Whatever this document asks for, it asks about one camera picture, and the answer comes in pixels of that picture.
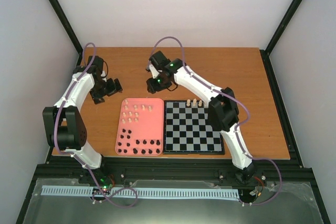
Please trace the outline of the white chess bishop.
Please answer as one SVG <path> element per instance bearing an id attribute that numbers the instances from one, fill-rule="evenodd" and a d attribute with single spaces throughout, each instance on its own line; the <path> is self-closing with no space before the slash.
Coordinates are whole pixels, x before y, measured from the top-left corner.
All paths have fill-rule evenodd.
<path id="1" fill-rule="evenodd" d="M 186 102 L 186 106 L 187 106 L 187 107 L 190 107 L 190 106 L 191 106 L 191 101 L 190 101 L 190 99 L 187 100 L 187 102 Z"/>

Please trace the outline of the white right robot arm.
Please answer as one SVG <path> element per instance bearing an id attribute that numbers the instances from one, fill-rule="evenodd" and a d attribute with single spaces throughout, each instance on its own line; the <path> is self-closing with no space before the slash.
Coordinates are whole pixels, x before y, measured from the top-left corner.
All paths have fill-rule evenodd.
<path id="1" fill-rule="evenodd" d="M 151 73 L 147 83 L 149 93 L 168 89 L 172 84 L 182 86 L 199 97 L 208 108 L 208 122 L 223 137 L 236 167 L 235 177 L 247 185 L 256 169 L 253 158 L 242 137 L 239 126 L 238 101 L 231 88 L 222 89 L 194 72 L 181 59 L 171 61 L 161 51 L 150 55 L 146 68 Z"/>

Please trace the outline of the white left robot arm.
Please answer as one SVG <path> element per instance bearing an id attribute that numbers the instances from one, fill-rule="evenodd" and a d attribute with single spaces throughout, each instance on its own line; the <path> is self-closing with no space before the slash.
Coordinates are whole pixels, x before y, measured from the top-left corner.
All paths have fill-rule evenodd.
<path id="1" fill-rule="evenodd" d="M 63 96 L 53 105 L 43 109 L 43 121 L 47 143 L 59 154 L 69 154 L 83 168 L 91 169 L 91 178 L 97 183 L 108 180 L 109 170 L 102 166 L 103 156 L 89 144 L 87 129 L 80 110 L 90 95 L 94 104 L 104 103 L 110 97 L 122 92 L 118 79 L 107 78 L 103 70 L 106 62 L 99 56 L 90 56 L 87 66 L 77 66 L 72 80 Z"/>

